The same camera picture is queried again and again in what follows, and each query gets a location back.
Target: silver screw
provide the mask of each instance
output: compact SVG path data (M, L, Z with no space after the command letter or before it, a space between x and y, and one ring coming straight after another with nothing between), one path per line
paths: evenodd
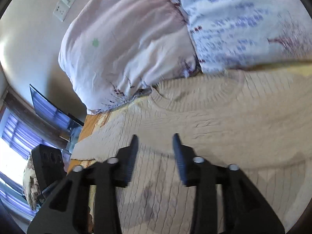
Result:
M202 157L194 157L193 158L193 162L195 163L203 163L205 161L205 159L203 159Z
M229 165L229 169L231 170L231 171L238 171L239 170L239 167L238 167L238 165L237 164L230 164Z
M118 158L109 158L107 159L107 162L110 163L110 164L114 164L114 163L118 163Z
M75 165L73 168L72 168L72 171L73 172L76 172L76 173L78 173L78 172L80 172L80 171L82 171L83 170L83 166L82 165Z

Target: beige knit sweater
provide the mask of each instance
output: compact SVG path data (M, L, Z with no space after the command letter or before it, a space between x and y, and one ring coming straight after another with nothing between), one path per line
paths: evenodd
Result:
M179 133L213 164L242 167L288 230L308 203L302 198L312 196L305 188L311 184L311 96L311 79L287 72L164 81L78 143L72 158L105 160L137 134L133 183L118 192L124 232L187 233L194 188L184 188L177 174L172 136ZM221 229L221 208L219 215Z

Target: ribbed neckline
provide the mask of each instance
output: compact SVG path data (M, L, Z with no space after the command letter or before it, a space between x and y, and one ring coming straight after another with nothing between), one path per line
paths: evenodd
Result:
M241 91L242 71L226 70L213 75L198 75L160 82L149 96L159 107L174 112L216 108L230 102Z

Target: blue floral pillow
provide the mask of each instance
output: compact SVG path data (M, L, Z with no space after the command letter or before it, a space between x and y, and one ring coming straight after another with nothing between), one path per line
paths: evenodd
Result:
M171 0L186 12L203 72L312 57L300 0Z

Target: blue striped curtain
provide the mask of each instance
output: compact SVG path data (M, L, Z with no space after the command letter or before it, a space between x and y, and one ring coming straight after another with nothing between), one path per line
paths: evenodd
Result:
M2 139L24 159L28 159L32 149L39 144L53 147L36 135L13 114L10 114L7 120Z

